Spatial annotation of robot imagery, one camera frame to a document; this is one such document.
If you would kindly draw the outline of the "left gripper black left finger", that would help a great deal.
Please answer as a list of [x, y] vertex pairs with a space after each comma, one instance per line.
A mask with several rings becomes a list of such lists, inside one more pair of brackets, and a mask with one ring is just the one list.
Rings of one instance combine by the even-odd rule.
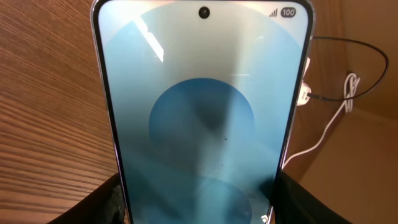
[[126, 206], [119, 174], [49, 224], [125, 224]]

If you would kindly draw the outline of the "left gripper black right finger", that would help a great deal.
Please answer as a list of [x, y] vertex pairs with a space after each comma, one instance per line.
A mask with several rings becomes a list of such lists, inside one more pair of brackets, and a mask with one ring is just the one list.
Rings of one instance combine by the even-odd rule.
[[276, 224], [350, 224], [280, 171], [271, 198]]

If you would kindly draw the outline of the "blue screen smartphone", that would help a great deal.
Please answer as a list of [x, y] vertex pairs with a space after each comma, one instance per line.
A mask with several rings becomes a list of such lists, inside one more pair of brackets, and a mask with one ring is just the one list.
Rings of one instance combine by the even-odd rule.
[[131, 223], [267, 223], [313, 34], [310, 1], [94, 1]]

